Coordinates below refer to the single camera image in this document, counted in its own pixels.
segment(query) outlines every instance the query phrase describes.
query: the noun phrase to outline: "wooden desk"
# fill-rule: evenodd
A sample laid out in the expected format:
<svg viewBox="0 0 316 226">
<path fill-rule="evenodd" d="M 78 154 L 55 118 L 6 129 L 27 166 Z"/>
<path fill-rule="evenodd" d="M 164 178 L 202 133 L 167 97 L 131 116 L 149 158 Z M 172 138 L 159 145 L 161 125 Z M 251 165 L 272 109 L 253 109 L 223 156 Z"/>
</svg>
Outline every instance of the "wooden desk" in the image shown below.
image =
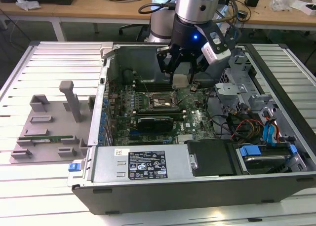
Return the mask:
<svg viewBox="0 0 316 226">
<path fill-rule="evenodd" d="M 250 20 L 245 28 L 279 29 L 279 30 L 316 30 L 316 17 L 292 9 L 291 11 L 272 11 L 271 0 L 260 0 L 258 6 L 251 8 Z M 52 23 L 58 41 L 65 41 L 61 22 L 86 23 L 120 23 L 148 24 L 150 15 L 141 15 L 138 8 L 151 0 L 141 0 L 129 3 L 117 3 L 108 0 L 74 0 L 71 5 L 41 4 L 42 8 L 24 11 L 14 3 L 0 3 L 13 20 L 49 21 Z M 240 3 L 239 9 L 247 11 Z M 6 19 L 0 14 L 0 21 Z"/>
<path fill-rule="evenodd" d="M 308 16 L 297 9 L 291 11 L 273 11 L 271 0 L 259 0 L 257 7 L 250 7 L 251 17 L 244 24 L 245 28 L 254 29 L 286 29 L 286 30 L 315 30 L 316 17 Z M 238 8 L 248 12 L 242 4 Z"/>
<path fill-rule="evenodd" d="M 57 5 L 53 15 L 149 20 L 150 15 L 139 14 L 138 8 L 151 2 L 152 0 L 121 3 L 108 0 L 74 0 L 71 5 Z"/>
</svg>

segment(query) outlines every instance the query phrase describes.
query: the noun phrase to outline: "power supply label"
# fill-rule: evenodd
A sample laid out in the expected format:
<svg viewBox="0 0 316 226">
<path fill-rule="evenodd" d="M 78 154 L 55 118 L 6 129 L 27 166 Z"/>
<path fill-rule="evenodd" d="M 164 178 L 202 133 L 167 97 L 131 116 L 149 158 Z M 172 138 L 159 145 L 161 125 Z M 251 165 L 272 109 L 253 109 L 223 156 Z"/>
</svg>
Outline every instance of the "power supply label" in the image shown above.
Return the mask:
<svg viewBox="0 0 316 226">
<path fill-rule="evenodd" d="M 164 151 L 129 152 L 128 178 L 130 180 L 168 178 Z"/>
</svg>

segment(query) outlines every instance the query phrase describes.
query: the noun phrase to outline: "blue latch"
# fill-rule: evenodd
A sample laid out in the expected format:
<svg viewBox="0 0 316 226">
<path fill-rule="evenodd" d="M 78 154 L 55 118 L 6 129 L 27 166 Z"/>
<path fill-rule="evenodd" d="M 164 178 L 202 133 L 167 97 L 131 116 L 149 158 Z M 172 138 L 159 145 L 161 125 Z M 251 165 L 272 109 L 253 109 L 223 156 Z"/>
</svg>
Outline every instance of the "blue latch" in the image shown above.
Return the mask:
<svg viewBox="0 0 316 226">
<path fill-rule="evenodd" d="M 290 145 L 290 150 L 291 150 L 292 154 L 297 153 L 297 149 L 296 149 L 295 145 Z"/>
<path fill-rule="evenodd" d="M 258 146 L 248 145 L 243 146 L 240 149 L 241 156 L 249 156 L 249 155 L 261 155 L 261 151 Z"/>
<path fill-rule="evenodd" d="M 81 171 L 81 164 L 80 163 L 70 163 L 68 167 L 69 172 L 79 172 Z"/>
</svg>

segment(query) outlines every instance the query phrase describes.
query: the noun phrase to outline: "blue tab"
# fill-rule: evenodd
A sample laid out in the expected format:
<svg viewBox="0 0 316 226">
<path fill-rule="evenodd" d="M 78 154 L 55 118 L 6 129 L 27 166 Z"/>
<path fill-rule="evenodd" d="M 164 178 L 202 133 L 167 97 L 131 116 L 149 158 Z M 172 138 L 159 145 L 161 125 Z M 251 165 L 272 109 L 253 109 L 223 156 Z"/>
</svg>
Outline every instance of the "blue tab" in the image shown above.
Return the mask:
<svg viewBox="0 0 316 226">
<path fill-rule="evenodd" d="M 249 156 L 249 155 L 261 155 L 260 149 L 258 146 L 243 146 L 240 149 L 241 156 Z"/>
<path fill-rule="evenodd" d="M 80 166 L 81 166 L 80 163 L 70 163 L 69 166 L 68 166 L 68 171 L 69 172 L 81 171 Z"/>
<path fill-rule="evenodd" d="M 276 144 L 273 142 L 273 133 L 274 132 L 275 132 L 275 127 L 270 125 L 267 142 L 269 144 L 271 144 L 272 146 L 276 146 Z"/>
<path fill-rule="evenodd" d="M 292 151 L 292 154 L 297 153 L 297 149 L 296 149 L 295 145 L 290 145 L 290 150 Z"/>
<path fill-rule="evenodd" d="M 262 139 L 264 141 L 266 141 L 267 138 L 268 138 L 268 127 L 269 127 L 269 125 L 265 125 L 264 128 L 263 128 Z"/>
</svg>

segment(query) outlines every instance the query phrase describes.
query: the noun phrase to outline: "black plastic cover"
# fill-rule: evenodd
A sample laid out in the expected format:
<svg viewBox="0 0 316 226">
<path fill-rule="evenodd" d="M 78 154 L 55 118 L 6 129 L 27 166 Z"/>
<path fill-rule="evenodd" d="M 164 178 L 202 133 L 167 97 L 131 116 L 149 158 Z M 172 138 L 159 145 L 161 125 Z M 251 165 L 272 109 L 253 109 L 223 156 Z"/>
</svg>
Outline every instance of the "black plastic cover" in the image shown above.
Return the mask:
<svg viewBox="0 0 316 226">
<path fill-rule="evenodd" d="M 230 140 L 210 139 L 188 141 L 189 154 L 195 156 L 197 169 L 193 176 L 232 176 L 242 175 L 234 142 Z"/>
</svg>

